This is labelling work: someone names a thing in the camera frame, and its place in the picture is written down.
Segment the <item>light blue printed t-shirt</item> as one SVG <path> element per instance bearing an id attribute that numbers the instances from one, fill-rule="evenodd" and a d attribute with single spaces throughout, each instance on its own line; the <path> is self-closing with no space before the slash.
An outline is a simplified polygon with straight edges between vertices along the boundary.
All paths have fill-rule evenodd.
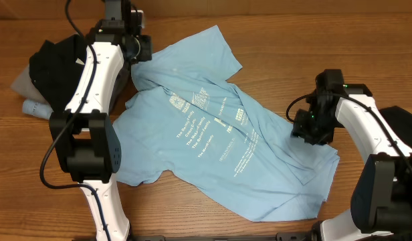
<path id="1" fill-rule="evenodd" d="M 135 64 L 137 92 L 114 122 L 117 179 L 137 186 L 171 171 L 253 222 L 316 218 L 336 150 L 293 137 L 289 122 L 229 82 L 240 69 L 218 27 Z"/>

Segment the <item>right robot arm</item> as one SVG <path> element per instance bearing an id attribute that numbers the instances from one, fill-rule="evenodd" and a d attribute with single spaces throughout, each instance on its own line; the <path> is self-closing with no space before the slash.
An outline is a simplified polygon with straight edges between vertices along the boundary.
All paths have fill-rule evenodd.
<path id="1" fill-rule="evenodd" d="M 316 76 L 304 99 L 308 110 L 292 118 L 292 136 L 311 145 L 332 142 L 344 128 L 364 161 L 349 210 L 317 222 L 299 240 L 412 240 L 412 148 L 380 114 L 364 84 L 347 84 L 342 71 Z"/>

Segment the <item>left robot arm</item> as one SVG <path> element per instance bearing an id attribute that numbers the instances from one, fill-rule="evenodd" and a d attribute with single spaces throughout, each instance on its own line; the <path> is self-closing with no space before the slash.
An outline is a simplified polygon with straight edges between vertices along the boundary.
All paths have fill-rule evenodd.
<path id="1" fill-rule="evenodd" d="M 144 12 L 131 1 L 106 1 L 105 18 L 87 36 L 86 59 L 78 87 L 61 112 L 53 112 L 49 129 L 53 142 L 39 169 L 41 182 L 45 165 L 56 152 L 60 168 L 86 197 L 94 223 L 94 240 L 134 240 L 132 227 L 120 201 L 116 174 L 122 149 L 109 113 L 130 76 L 130 68 L 152 58 L 150 36 L 141 33 Z"/>

